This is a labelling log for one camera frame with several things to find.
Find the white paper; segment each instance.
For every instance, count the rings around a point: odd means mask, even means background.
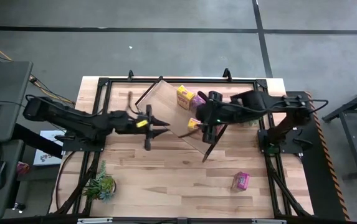
[[[55,136],[64,135],[65,133],[61,130],[55,131],[40,131],[40,135],[48,140],[54,141],[56,144],[63,146],[61,141],[56,141]],[[36,150],[36,155],[34,156],[34,166],[46,166],[46,165],[56,165],[62,162],[61,159],[46,154],[40,149]]]

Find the wooden table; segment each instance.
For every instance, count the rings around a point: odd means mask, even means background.
[[[76,108],[92,112],[99,77],[83,77]],[[269,94],[285,94],[283,80],[267,79]],[[109,110],[124,110],[128,91],[134,101],[150,83],[114,83]],[[190,84],[199,90],[216,90],[225,96],[252,89],[249,84]],[[274,114],[278,124],[285,114]],[[264,156],[259,153],[258,126],[229,126],[208,160],[203,154],[171,132],[152,141],[152,150],[143,149],[143,137],[111,134],[100,161],[107,162],[107,174],[117,182],[110,203],[94,201],[93,217],[191,217],[191,218],[272,218]],[[83,153],[77,152],[62,173],[60,204],[71,194],[79,179]],[[294,155],[282,154],[286,183],[304,209],[313,213],[302,163]],[[249,173],[246,191],[230,191],[238,171]],[[277,191],[283,211],[282,194]],[[50,212],[55,211],[53,199]]]

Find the concrete floor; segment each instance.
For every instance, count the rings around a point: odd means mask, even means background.
[[[259,0],[264,29],[357,29],[356,0]],[[251,0],[0,0],[0,24],[21,26],[255,29]],[[357,35],[265,35],[272,74],[287,90],[310,91],[329,113],[357,94]],[[84,75],[265,77],[257,34],[56,33],[0,31],[0,49],[34,62],[33,74],[75,100]],[[27,93],[41,95],[29,85]],[[46,123],[20,123],[34,131]],[[323,124],[338,177],[356,170],[338,120]],[[357,221],[357,180],[342,181]],[[45,214],[53,182],[22,190],[25,216]]]

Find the green plant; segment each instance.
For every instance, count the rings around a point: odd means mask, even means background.
[[[114,179],[106,175],[106,162],[102,161],[100,172],[95,179],[90,179],[88,185],[85,186],[83,195],[90,200],[102,200],[102,202],[109,202],[114,194],[115,188]]]

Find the pink box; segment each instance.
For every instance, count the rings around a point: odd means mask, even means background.
[[[235,174],[231,189],[238,192],[246,190],[249,184],[249,179],[250,175],[244,172]]]

